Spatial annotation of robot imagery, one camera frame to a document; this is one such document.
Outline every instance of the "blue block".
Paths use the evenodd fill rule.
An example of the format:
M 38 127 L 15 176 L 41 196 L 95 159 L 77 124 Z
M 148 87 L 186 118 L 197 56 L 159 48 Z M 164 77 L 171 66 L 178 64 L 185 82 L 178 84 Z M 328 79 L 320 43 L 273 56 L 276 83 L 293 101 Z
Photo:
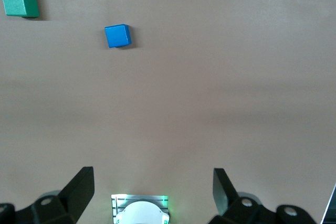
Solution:
M 121 24 L 105 27 L 106 39 L 109 47 L 122 47 L 132 43 L 128 25 Z

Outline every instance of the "screw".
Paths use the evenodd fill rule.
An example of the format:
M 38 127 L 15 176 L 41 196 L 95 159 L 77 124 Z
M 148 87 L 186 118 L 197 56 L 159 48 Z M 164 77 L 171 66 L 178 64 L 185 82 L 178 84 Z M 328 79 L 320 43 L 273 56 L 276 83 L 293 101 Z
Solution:
M 285 213 L 291 216 L 296 216 L 298 213 L 295 211 L 295 209 L 291 207 L 285 207 Z
M 242 199 L 241 200 L 241 203 L 245 206 L 245 207 L 251 207 L 253 204 L 252 204 L 252 201 L 250 201 L 249 199 Z
M 45 206 L 45 205 L 49 204 L 50 202 L 51 202 L 51 198 L 46 198 L 46 199 L 41 201 L 41 205 Z

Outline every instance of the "black object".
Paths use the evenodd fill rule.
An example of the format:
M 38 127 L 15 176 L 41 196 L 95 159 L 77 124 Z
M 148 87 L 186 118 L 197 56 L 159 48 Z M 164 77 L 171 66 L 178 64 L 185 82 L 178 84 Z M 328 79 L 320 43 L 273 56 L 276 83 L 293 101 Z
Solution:
M 302 208 L 281 205 L 276 212 L 248 197 L 240 197 L 222 168 L 214 169 L 214 200 L 220 215 L 209 224 L 316 224 Z
M 336 185 L 331 194 L 322 224 L 336 224 Z
M 57 196 L 39 198 L 29 207 L 15 211 L 0 204 L 0 224 L 74 224 L 95 193 L 93 167 L 83 167 Z

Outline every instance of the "table surface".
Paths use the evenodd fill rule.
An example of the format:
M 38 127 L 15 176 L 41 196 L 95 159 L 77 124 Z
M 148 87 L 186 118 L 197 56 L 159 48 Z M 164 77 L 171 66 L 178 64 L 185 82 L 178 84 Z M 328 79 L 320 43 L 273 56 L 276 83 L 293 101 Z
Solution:
M 336 0 L 38 0 L 0 5 L 0 201 L 93 166 L 79 220 L 111 194 L 168 195 L 172 224 L 217 214 L 214 167 L 265 207 L 319 222 L 336 181 Z M 128 24 L 133 44 L 108 47 Z

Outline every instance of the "green block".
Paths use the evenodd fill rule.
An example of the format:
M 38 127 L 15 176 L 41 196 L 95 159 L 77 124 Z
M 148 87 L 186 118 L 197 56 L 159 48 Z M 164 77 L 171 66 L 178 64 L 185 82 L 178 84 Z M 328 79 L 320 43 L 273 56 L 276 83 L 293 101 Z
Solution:
M 39 17 L 37 0 L 2 0 L 7 16 Z

